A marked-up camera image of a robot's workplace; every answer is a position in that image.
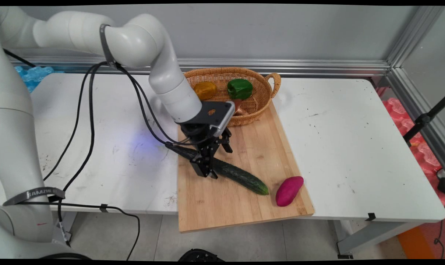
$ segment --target basket handle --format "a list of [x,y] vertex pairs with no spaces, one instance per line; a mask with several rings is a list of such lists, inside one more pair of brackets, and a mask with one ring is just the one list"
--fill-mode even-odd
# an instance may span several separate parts
[[275,86],[273,87],[273,92],[271,92],[271,98],[274,98],[276,96],[276,93],[278,93],[278,90],[280,90],[281,85],[281,77],[277,73],[271,73],[265,77],[265,79],[268,81],[270,78],[273,78],[275,81]]

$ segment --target floor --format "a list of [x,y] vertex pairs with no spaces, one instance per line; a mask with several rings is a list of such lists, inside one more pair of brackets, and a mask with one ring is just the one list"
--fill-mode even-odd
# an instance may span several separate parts
[[[130,260],[177,261],[202,248],[224,261],[338,260],[336,236],[325,220],[292,219],[181,234],[177,215],[138,215],[141,232]],[[78,213],[71,246],[92,259],[125,260],[136,219],[120,213]],[[351,222],[355,231],[365,222]],[[396,237],[353,252],[354,259],[406,258]]]

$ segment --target blue foam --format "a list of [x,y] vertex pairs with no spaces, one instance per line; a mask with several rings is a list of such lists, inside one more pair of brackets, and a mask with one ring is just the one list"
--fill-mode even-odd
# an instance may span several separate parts
[[29,93],[38,86],[38,84],[52,73],[64,73],[64,71],[54,71],[52,67],[32,67],[28,70],[23,69],[21,66],[15,67],[15,70],[21,77],[22,81],[28,87]]

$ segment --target robotic arm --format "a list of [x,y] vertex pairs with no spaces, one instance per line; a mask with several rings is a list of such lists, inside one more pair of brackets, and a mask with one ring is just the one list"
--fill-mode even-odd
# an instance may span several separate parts
[[[107,25],[103,36],[102,25]],[[29,17],[19,7],[0,7],[0,180],[7,199],[44,187],[44,182],[35,142],[32,101],[3,47],[57,47],[99,54],[107,59],[111,55],[116,62],[131,68],[150,65],[150,86],[189,141],[196,143],[199,154],[191,162],[197,174],[217,178],[212,171],[212,157],[219,144],[232,152],[226,126],[234,114],[233,102],[199,100],[180,70],[168,32],[152,15],[138,15],[126,25],[116,27],[109,17],[93,13],[65,11],[41,21]],[[209,115],[212,109],[215,114]],[[47,202],[47,197],[29,201]],[[20,249],[31,242],[50,243],[51,223],[49,206],[0,208],[0,236],[11,239],[14,235],[26,240],[27,244],[22,243]],[[3,254],[18,257],[17,253]]]

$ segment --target yellow bell pepper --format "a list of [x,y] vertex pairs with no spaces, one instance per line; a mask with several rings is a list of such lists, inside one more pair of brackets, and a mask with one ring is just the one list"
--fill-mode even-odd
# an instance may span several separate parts
[[201,82],[197,83],[193,90],[196,92],[196,95],[198,95],[199,100],[206,100],[216,95],[217,88],[216,84],[212,82]]

